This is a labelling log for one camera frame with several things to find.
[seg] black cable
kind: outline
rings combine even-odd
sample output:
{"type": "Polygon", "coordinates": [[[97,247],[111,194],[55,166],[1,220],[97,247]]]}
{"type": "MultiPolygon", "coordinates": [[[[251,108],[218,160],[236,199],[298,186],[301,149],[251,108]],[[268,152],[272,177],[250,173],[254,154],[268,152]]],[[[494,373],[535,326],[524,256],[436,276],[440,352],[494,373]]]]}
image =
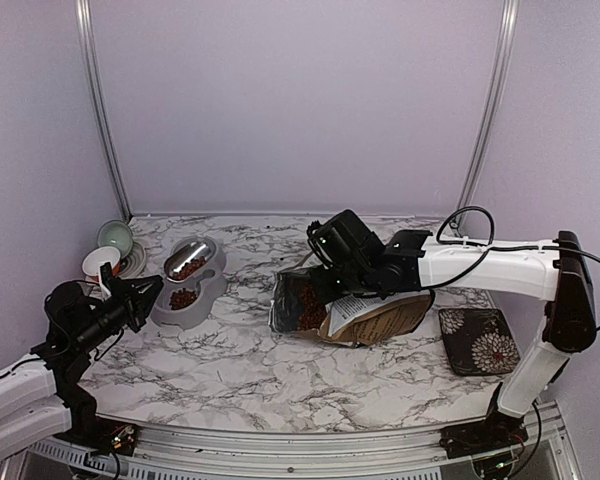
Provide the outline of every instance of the black cable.
{"type": "MultiPolygon", "coordinates": [[[[491,247],[489,250],[493,250],[495,252],[517,252],[521,250],[540,250],[540,248],[537,245],[519,245],[516,247],[491,247]]],[[[575,248],[560,247],[554,245],[543,246],[542,250],[553,250],[558,252],[574,253],[576,255],[582,255],[583,257],[586,257],[600,264],[600,257],[594,255],[593,253],[586,252],[584,250],[577,250],[575,248]]],[[[600,331],[600,325],[596,327],[596,330],[600,331]]]]}
{"type": "MultiPolygon", "coordinates": [[[[456,210],[455,212],[453,212],[451,215],[449,215],[446,220],[444,222],[442,222],[442,225],[440,226],[440,228],[438,229],[438,233],[436,234],[436,242],[438,242],[440,245],[467,245],[467,246],[471,246],[471,247],[487,247],[489,245],[491,245],[493,243],[493,239],[496,236],[496,224],[495,221],[493,219],[493,215],[491,215],[491,213],[489,213],[489,211],[485,208],[482,207],[478,207],[475,205],[469,205],[468,207],[464,207],[464,208],[460,208],[459,210],[456,210]],[[447,226],[458,216],[461,215],[463,213],[466,212],[480,212],[482,213],[485,217],[487,217],[487,220],[489,220],[489,240],[487,240],[487,243],[478,243],[478,242],[467,242],[461,239],[458,240],[443,240],[440,238],[440,236],[442,235],[442,232],[444,231],[445,228],[447,228],[447,226]]],[[[475,262],[473,262],[469,268],[467,268],[466,270],[460,272],[458,275],[456,275],[453,278],[450,278],[449,280],[445,280],[444,282],[440,282],[434,285],[427,285],[427,286],[423,286],[422,289],[426,290],[432,290],[435,288],[443,288],[443,287],[447,287],[449,285],[451,285],[452,283],[457,282],[458,280],[464,278],[466,275],[468,275],[469,273],[471,273],[473,270],[475,270],[478,265],[480,265],[485,258],[487,258],[487,255],[489,255],[489,250],[485,250],[482,255],[480,255],[480,258],[478,258],[478,260],[476,260],[475,262]]]]}
{"type": "Polygon", "coordinates": [[[64,349],[62,349],[62,351],[56,352],[56,353],[52,353],[51,355],[47,355],[45,358],[42,358],[42,357],[27,358],[26,360],[22,360],[22,361],[16,363],[13,367],[11,367],[11,370],[9,370],[8,372],[5,372],[2,375],[0,375],[0,380],[2,380],[3,378],[7,378],[9,375],[11,375],[12,373],[14,373],[15,370],[18,367],[21,367],[25,363],[46,362],[47,360],[50,360],[51,358],[59,357],[60,355],[64,355],[65,353],[67,353],[69,351],[69,349],[71,348],[71,337],[69,336],[69,334],[67,333],[67,331],[60,324],[58,324],[58,322],[56,322],[53,318],[49,317],[49,321],[58,330],[60,330],[63,333],[63,335],[67,338],[67,346],[64,349]]]}
{"type": "MultiPolygon", "coordinates": [[[[493,216],[491,215],[491,213],[489,213],[488,210],[486,210],[482,207],[478,207],[478,206],[468,206],[468,207],[464,207],[464,208],[461,208],[461,209],[453,212],[449,217],[446,218],[446,220],[444,222],[442,222],[442,225],[440,226],[440,229],[438,230],[438,233],[436,234],[436,242],[438,242],[441,245],[468,245],[468,246],[473,246],[473,247],[485,247],[486,250],[482,253],[482,255],[480,255],[478,260],[476,260],[471,266],[469,266],[469,268],[467,268],[463,272],[460,272],[455,277],[453,277],[449,280],[446,280],[444,282],[438,283],[436,285],[424,286],[424,287],[422,287],[422,289],[424,290],[424,289],[443,288],[448,285],[451,285],[452,283],[457,282],[458,280],[462,279],[463,277],[465,277],[466,275],[471,273],[473,270],[475,270],[478,267],[478,265],[480,265],[484,261],[484,259],[487,257],[489,252],[492,250],[494,252],[518,252],[518,251],[523,251],[523,250],[540,250],[541,249],[538,245],[518,245],[518,246],[513,246],[513,247],[497,247],[497,246],[492,245],[494,238],[495,238],[495,221],[493,219],[493,216]],[[490,227],[489,228],[489,240],[487,241],[486,244],[478,243],[478,242],[467,242],[462,239],[443,240],[440,238],[440,236],[442,235],[442,231],[453,221],[454,218],[456,218],[458,215],[460,215],[462,213],[470,212],[470,211],[480,212],[480,213],[484,214],[487,217],[487,219],[489,220],[489,227],[490,227]]],[[[598,257],[592,253],[586,252],[584,250],[577,250],[574,248],[567,248],[567,247],[560,247],[560,246],[553,246],[553,245],[542,246],[542,250],[554,250],[554,251],[559,251],[559,252],[574,253],[577,255],[582,255],[583,257],[589,258],[590,260],[593,260],[594,262],[597,262],[600,264],[600,257],[598,257]]],[[[596,327],[596,330],[600,331],[600,325],[596,327]]]]}
{"type": "Polygon", "coordinates": [[[91,452],[87,452],[87,454],[84,457],[84,460],[82,461],[82,465],[84,465],[85,467],[88,467],[88,468],[93,468],[93,467],[89,467],[89,465],[87,465],[87,462],[89,461],[89,457],[96,456],[96,455],[102,455],[102,454],[106,454],[106,453],[110,453],[116,462],[116,473],[113,476],[113,480],[118,480],[120,478],[120,472],[122,470],[122,467],[120,466],[120,458],[118,457],[118,454],[116,452],[114,452],[113,450],[111,450],[109,452],[107,452],[106,450],[104,450],[104,451],[93,450],[91,452]]]}
{"type": "Polygon", "coordinates": [[[120,459],[118,458],[118,454],[114,451],[111,452],[113,455],[113,459],[116,461],[116,474],[113,477],[113,480],[118,480],[120,478],[120,459]]]}
{"type": "Polygon", "coordinates": [[[515,467],[515,464],[518,461],[520,461],[520,457],[522,456],[522,454],[524,453],[524,451],[527,449],[527,447],[524,444],[524,440],[522,440],[522,438],[520,436],[513,435],[512,437],[515,438],[518,441],[518,444],[521,447],[520,453],[514,455],[514,453],[513,453],[513,446],[512,446],[511,450],[510,450],[511,451],[511,460],[507,460],[506,462],[499,463],[499,464],[495,465],[493,468],[490,468],[488,470],[483,471],[482,472],[483,474],[490,474],[492,472],[502,472],[502,469],[506,468],[506,467],[511,467],[511,469],[509,471],[513,471],[513,468],[515,467]]]}
{"type": "Polygon", "coordinates": [[[493,215],[491,215],[491,213],[486,208],[478,207],[477,205],[469,205],[468,207],[463,207],[463,208],[456,210],[451,215],[449,215],[444,222],[442,222],[442,225],[440,225],[440,228],[438,229],[438,233],[436,233],[436,242],[438,242],[440,245],[469,245],[471,247],[484,247],[486,245],[491,245],[493,243],[493,240],[495,239],[495,236],[496,236],[496,222],[493,219],[493,215]],[[480,212],[485,217],[487,217],[487,220],[489,220],[489,240],[487,241],[486,244],[478,243],[478,242],[465,242],[464,240],[461,240],[461,239],[442,240],[440,238],[440,236],[443,234],[445,228],[447,228],[449,226],[449,224],[458,215],[461,215],[466,212],[480,212]]]}
{"type": "Polygon", "coordinates": [[[311,236],[311,233],[308,233],[309,235],[309,248],[311,248],[311,251],[313,252],[313,254],[318,257],[318,259],[327,267],[327,268],[333,268],[333,262],[331,261],[331,259],[329,259],[323,252],[322,249],[318,246],[317,241],[311,236]]]}
{"type": "Polygon", "coordinates": [[[518,476],[518,474],[527,466],[529,465],[529,462],[531,461],[531,459],[533,458],[533,456],[536,454],[536,452],[538,451],[538,448],[540,447],[540,441],[542,440],[542,417],[540,417],[540,411],[538,410],[538,407],[536,406],[536,402],[533,402],[531,404],[531,406],[533,407],[533,409],[536,412],[536,417],[538,418],[538,439],[536,440],[536,444],[533,446],[533,450],[531,450],[531,453],[529,454],[529,456],[525,459],[524,462],[522,462],[522,464],[518,467],[518,469],[513,472],[511,475],[509,475],[509,478],[514,478],[516,476],[518,476]]]}
{"type": "Polygon", "coordinates": [[[100,352],[96,348],[96,355],[93,357],[93,361],[99,362],[100,360],[102,360],[102,357],[104,357],[109,352],[109,350],[111,350],[113,347],[115,347],[118,344],[118,342],[120,341],[120,339],[122,338],[123,335],[124,335],[124,329],[121,328],[120,333],[118,334],[118,338],[116,338],[113,341],[113,343],[107,347],[107,349],[104,351],[104,353],[102,355],[100,355],[100,352]]]}

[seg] stainless steel bowl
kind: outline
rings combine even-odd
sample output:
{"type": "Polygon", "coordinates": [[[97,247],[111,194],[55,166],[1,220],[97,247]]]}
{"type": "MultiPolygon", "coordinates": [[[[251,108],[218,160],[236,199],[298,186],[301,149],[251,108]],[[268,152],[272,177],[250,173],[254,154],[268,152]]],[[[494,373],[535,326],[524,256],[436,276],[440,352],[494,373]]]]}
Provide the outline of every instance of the stainless steel bowl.
{"type": "Polygon", "coordinates": [[[216,254],[216,245],[211,239],[197,239],[185,244],[179,248],[173,255],[167,258],[164,262],[164,273],[173,283],[186,282],[189,277],[183,278],[182,280],[176,280],[174,275],[177,276],[183,268],[194,260],[203,258],[209,262],[211,258],[216,254]]]}

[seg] white marble tabletop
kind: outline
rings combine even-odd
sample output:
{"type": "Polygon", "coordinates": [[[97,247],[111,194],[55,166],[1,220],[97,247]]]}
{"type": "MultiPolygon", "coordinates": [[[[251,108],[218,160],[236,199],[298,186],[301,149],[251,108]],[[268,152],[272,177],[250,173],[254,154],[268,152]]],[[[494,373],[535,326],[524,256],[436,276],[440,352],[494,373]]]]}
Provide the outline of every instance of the white marble tabletop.
{"type": "MultiPolygon", "coordinates": [[[[445,289],[418,329],[368,348],[271,333],[273,273],[307,252],[312,217],[136,217],[143,275],[161,272],[191,235],[224,245],[229,287],[198,327],[127,332],[82,382],[102,414],[222,430],[326,432],[398,428],[483,415],[499,377],[458,377],[440,337],[442,307],[489,307],[482,292],[445,289]]],[[[382,240],[436,220],[365,217],[382,240]]]]}

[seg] food bag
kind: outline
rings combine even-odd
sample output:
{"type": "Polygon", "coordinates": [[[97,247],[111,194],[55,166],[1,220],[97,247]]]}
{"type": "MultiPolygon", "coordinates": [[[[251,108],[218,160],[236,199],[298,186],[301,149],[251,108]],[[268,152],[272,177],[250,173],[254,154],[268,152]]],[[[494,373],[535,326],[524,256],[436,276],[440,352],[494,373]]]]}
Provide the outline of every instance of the food bag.
{"type": "Polygon", "coordinates": [[[309,272],[312,267],[276,273],[269,327],[329,343],[373,345],[414,331],[431,308],[430,292],[408,292],[385,299],[352,295],[324,305],[309,272]]]}

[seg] flower pattern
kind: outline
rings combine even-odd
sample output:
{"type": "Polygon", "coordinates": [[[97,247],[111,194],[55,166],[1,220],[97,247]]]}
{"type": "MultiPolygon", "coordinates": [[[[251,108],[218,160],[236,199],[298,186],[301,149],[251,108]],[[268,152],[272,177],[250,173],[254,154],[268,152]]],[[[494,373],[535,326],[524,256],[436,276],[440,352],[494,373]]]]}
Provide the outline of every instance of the flower pattern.
{"type": "Polygon", "coordinates": [[[510,372],[520,361],[513,338],[497,333],[478,337],[471,347],[471,355],[476,367],[492,374],[510,372]]]}
{"type": "Polygon", "coordinates": [[[464,325],[464,312],[460,309],[447,310],[440,316],[440,328],[445,335],[457,332],[464,325]]]}

